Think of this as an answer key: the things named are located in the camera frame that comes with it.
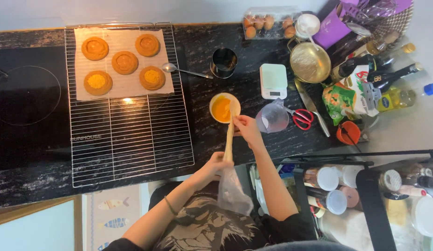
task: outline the orange container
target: orange container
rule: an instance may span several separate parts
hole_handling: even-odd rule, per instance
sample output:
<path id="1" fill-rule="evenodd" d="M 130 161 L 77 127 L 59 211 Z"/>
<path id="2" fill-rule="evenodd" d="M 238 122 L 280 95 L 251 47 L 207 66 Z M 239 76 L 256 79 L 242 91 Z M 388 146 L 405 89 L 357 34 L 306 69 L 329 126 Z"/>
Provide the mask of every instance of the orange container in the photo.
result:
<path id="1" fill-rule="evenodd" d="M 354 144 L 357 144 L 359 141 L 359 137 L 361 136 L 361 130 L 359 129 L 359 127 L 351 121 L 342 123 L 342 126 L 348 132 L 348 136 L 350 136 L 350 138 L 354 141 Z M 340 127 L 337 129 L 336 136 L 340 142 L 347 145 L 353 145 L 353 142 L 348 138 L 346 133 L 342 132 Z"/>

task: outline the black stovetop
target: black stovetop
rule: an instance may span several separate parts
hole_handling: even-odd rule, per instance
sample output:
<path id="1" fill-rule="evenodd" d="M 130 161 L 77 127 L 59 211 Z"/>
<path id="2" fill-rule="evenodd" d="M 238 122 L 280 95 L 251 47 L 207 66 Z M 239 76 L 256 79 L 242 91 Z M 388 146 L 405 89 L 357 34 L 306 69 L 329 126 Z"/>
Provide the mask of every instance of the black stovetop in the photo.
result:
<path id="1" fill-rule="evenodd" d="M 65 48 L 0 50 L 0 170 L 71 158 Z"/>

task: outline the blue bottle cap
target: blue bottle cap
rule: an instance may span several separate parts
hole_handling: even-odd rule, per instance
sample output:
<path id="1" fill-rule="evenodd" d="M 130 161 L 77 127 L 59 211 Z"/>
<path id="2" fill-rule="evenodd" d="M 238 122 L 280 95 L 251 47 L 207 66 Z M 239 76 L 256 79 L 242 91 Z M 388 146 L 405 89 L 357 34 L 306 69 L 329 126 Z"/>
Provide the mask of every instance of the blue bottle cap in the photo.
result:
<path id="1" fill-rule="evenodd" d="M 427 84 L 424 86 L 424 92 L 430 96 L 433 95 L 433 83 Z"/>

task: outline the black granite countertop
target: black granite countertop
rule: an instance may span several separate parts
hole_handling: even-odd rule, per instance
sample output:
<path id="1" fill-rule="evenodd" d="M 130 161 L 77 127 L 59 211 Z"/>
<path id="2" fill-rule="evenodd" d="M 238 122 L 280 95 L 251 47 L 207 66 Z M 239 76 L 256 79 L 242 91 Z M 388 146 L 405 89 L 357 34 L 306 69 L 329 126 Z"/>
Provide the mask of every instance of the black granite countertop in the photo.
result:
<path id="1" fill-rule="evenodd" d="M 209 114 L 211 98 L 220 92 L 229 92 L 241 103 L 242 114 L 255 117 L 271 100 L 260 94 L 259 68 L 264 63 L 286 66 L 288 89 L 285 105 L 290 109 L 303 108 L 295 88 L 289 65 L 289 51 L 285 40 L 244 40 L 241 24 L 175 26 L 175 42 L 185 51 L 189 71 L 211 75 L 209 63 L 214 50 L 231 48 L 238 56 L 235 73 L 228 79 L 205 79 L 182 75 L 187 115 L 192 136 L 195 165 L 168 173 L 154 173 L 80 188 L 72 187 L 71 162 L 40 164 L 30 168 L 0 171 L 0 207 L 32 203 L 47 199 L 88 193 L 103 189 L 133 185 L 153 180 L 191 174 L 199 169 L 214 151 L 224 151 L 227 125 L 217 123 Z M 36 30 L 0 33 L 0 49 L 64 46 L 64 32 Z M 307 84 L 307 91 L 317 109 L 329 125 L 332 136 L 327 138 L 315 120 L 312 127 L 303 131 L 290 121 L 286 130 L 263 134 L 263 140 L 273 159 L 325 150 L 342 144 L 335 138 L 336 128 L 325 111 L 321 100 L 322 86 Z M 237 137 L 233 140 L 235 164 L 254 161 L 246 142 Z"/>

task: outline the plastic egg container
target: plastic egg container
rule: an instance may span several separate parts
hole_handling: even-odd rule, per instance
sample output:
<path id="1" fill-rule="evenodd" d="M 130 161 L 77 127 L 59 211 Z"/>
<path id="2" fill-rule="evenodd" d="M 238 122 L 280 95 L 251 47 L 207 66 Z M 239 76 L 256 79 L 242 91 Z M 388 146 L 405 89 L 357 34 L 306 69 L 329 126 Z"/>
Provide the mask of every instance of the plastic egg container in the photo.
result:
<path id="1" fill-rule="evenodd" d="M 293 23 L 302 15 L 296 6 L 251 7 L 242 24 L 245 39 L 284 39 L 296 33 Z"/>

